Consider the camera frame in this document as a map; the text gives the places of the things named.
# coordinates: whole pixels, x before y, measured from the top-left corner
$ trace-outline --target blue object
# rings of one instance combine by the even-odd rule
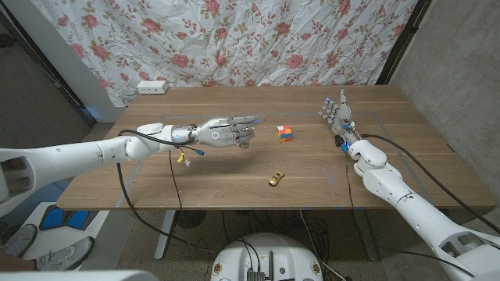
[[[82,229],[85,220],[87,219],[88,211],[76,211],[71,215],[71,218],[66,222],[66,226],[75,229]]]
[[[52,229],[60,227],[63,224],[64,211],[60,208],[51,210],[45,217],[41,224],[40,229]]]
[[[347,145],[347,143],[343,143],[343,144],[341,145],[341,150],[342,150],[343,152],[347,152],[347,150],[348,150],[348,145]]]

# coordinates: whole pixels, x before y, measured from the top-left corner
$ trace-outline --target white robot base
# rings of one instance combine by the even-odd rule
[[[278,233],[253,233],[243,237],[243,241],[247,243],[248,251],[243,242],[236,240],[217,255],[211,281],[323,281],[318,259],[298,241]]]

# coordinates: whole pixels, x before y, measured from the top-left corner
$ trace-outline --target floral curtain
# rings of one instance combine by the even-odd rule
[[[171,87],[374,84],[417,0],[31,0],[115,106]]]

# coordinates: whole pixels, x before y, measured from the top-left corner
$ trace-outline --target rubik's cube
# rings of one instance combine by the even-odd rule
[[[289,125],[278,126],[276,135],[278,136],[278,140],[280,140],[280,142],[291,141],[291,129]]]

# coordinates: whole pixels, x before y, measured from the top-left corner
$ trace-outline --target yellow toy car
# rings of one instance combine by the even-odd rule
[[[276,173],[274,174],[274,176],[271,176],[269,178],[269,185],[271,187],[276,186],[283,176],[284,176],[284,173],[281,172],[280,170],[277,170]]]

